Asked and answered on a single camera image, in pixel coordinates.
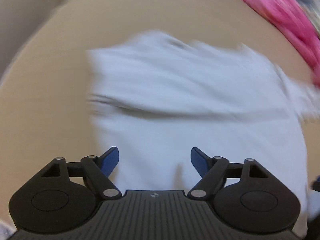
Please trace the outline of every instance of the silver screw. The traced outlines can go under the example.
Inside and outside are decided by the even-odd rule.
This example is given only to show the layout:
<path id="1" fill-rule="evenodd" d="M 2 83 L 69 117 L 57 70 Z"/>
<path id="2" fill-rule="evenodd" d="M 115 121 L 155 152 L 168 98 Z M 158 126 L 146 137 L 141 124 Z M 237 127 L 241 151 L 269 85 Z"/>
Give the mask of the silver screw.
<path id="1" fill-rule="evenodd" d="M 103 191 L 103 194 L 106 196 L 106 197 L 115 197 L 119 194 L 119 191 L 117 191 L 116 189 L 114 188 L 108 188 L 106 190 Z"/>
<path id="2" fill-rule="evenodd" d="M 205 195 L 207 195 L 207 193 L 202 189 L 195 189 L 195 190 L 191 191 L 191 195 L 196 198 L 201 198 L 201 197 L 204 197 Z"/>

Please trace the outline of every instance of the pink fabric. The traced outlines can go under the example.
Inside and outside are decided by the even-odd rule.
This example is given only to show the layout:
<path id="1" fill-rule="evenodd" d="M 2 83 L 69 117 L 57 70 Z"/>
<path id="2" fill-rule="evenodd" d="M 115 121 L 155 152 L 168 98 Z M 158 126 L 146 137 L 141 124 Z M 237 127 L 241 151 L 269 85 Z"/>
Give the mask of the pink fabric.
<path id="1" fill-rule="evenodd" d="M 320 87 L 320 40 L 296 0 L 243 0 L 271 22 L 297 49 L 313 70 L 313 82 Z"/>

